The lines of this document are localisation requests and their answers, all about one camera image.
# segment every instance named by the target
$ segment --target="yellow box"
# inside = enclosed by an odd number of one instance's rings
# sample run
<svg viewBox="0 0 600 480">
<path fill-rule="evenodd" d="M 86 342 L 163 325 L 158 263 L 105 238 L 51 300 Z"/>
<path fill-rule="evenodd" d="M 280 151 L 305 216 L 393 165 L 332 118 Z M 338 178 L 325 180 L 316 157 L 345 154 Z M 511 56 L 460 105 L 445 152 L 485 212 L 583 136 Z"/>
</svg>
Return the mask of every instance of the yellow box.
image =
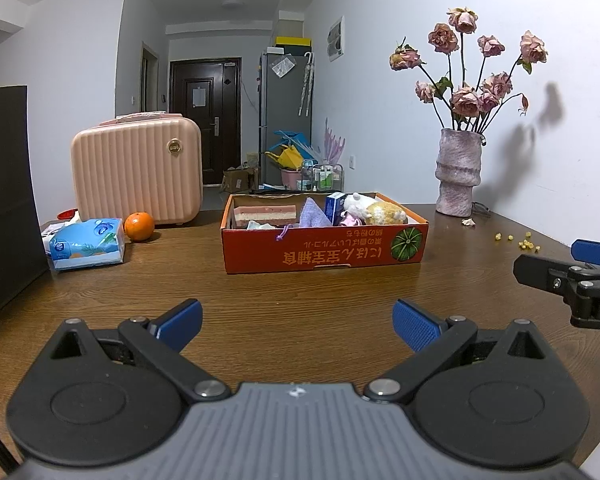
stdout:
<svg viewBox="0 0 600 480">
<path fill-rule="evenodd" d="M 298 45 L 311 46 L 311 38 L 290 38 L 288 36 L 278 36 L 276 45 Z"/>
</svg>

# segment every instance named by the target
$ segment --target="cardboard box on floor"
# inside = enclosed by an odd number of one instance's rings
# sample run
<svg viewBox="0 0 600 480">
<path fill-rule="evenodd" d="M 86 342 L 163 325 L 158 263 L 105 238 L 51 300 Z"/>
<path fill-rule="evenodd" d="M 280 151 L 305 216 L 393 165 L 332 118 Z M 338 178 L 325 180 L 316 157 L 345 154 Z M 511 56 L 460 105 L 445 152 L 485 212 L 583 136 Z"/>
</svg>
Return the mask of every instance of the cardboard box on floor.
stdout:
<svg viewBox="0 0 600 480">
<path fill-rule="evenodd" d="M 360 227 L 238 229 L 234 208 L 295 205 L 298 218 L 307 197 L 324 208 L 328 194 L 231 195 L 220 224 L 224 268 L 228 274 L 313 270 L 321 267 L 370 267 L 417 263 L 422 259 L 429 223 L 413 211 L 380 193 L 364 193 L 400 206 L 409 224 Z"/>
<path fill-rule="evenodd" d="M 220 189 L 227 193 L 240 193 L 258 189 L 258 168 L 226 170 L 222 176 Z"/>
</svg>

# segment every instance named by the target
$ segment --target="pink rose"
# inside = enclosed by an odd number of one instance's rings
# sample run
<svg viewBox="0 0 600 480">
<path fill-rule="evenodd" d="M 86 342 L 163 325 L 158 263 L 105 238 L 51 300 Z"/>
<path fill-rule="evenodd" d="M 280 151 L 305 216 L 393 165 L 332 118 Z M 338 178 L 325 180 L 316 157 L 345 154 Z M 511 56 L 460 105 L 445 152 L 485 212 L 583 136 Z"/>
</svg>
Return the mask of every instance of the pink rose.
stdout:
<svg viewBox="0 0 600 480">
<path fill-rule="evenodd" d="M 504 45 L 496 40 L 495 36 L 480 36 L 478 38 L 478 46 L 484 57 L 499 56 L 504 52 Z"/>
<path fill-rule="evenodd" d="M 436 23 L 433 32 L 429 33 L 429 43 L 436 47 L 436 52 L 444 54 L 458 50 L 458 37 L 446 23 Z"/>
<path fill-rule="evenodd" d="M 478 95 L 470 86 L 464 86 L 453 92 L 451 94 L 451 105 L 454 112 L 463 117 L 477 117 L 480 114 Z"/>
<path fill-rule="evenodd" d="M 520 41 L 520 54 L 522 54 L 522 61 L 525 63 L 537 63 L 538 61 L 546 63 L 546 56 L 549 53 L 544 47 L 544 41 L 528 30 Z"/>
<path fill-rule="evenodd" d="M 483 92 L 480 97 L 478 97 L 478 108 L 480 108 L 481 112 L 489 113 L 496 106 L 500 104 L 500 100 L 493 95 L 491 92 Z"/>
<path fill-rule="evenodd" d="M 491 74 L 487 79 L 482 82 L 482 90 L 484 92 L 490 92 L 495 95 L 498 99 L 502 99 L 506 94 L 509 94 L 513 90 L 513 85 L 509 74 L 502 72 L 501 74 Z"/>
<path fill-rule="evenodd" d="M 391 54 L 389 58 L 389 66 L 392 70 L 404 70 L 405 68 L 414 68 L 420 66 L 422 61 L 420 60 L 420 54 L 417 50 L 412 48 L 401 48 L 395 49 L 395 53 Z"/>
<path fill-rule="evenodd" d="M 416 81 L 416 95 L 424 103 L 433 102 L 433 94 L 436 91 L 433 85 L 425 83 L 423 81 Z"/>
<path fill-rule="evenodd" d="M 449 9 L 447 14 L 449 15 L 449 25 L 458 32 L 471 34 L 477 27 L 475 22 L 478 20 L 478 15 L 467 7 L 464 9 L 462 7 Z"/>
</svg>

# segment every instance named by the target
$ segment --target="gray refrigerator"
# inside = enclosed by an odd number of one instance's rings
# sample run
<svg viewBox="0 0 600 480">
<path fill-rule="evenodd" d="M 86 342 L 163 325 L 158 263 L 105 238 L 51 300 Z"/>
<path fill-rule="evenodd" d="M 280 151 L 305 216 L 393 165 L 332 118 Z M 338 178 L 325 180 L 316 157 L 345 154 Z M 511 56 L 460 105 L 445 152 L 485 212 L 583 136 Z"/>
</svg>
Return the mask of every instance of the gray refrigerator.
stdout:
<svg viewBox="0 0 600 480">
<path fill-rule="evenodd" d="M 268 148 L 282 140 L 274 132 L 301 132 L 311 143 L 311 105 L 308 117 L 306 104 L 302 108 L 302 114 L 298 116 L 304 67 L 308 58 L 293 56 L 296 65 L 286 75 L 278 77 L 269 65 L 280 57 L 280 54 L 263 54 L 260 58 L 260 181 L 272 186 L 282 184 L 280 170 L 264 154 Z"/>
</svg>

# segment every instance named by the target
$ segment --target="paper note on door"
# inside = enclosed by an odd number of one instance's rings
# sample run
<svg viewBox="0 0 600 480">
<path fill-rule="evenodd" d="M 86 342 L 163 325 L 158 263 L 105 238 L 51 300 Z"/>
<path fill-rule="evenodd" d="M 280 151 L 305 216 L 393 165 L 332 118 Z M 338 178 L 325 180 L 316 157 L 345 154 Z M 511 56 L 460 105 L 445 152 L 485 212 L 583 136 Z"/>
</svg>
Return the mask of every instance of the paper note on door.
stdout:
<svg viewBox="0 0 600 480">
<path fill-rule="evenodd" d="M 194 88 L 193 89 L 193 106 L 206 106 L 206 89 Z"/>
</svg>

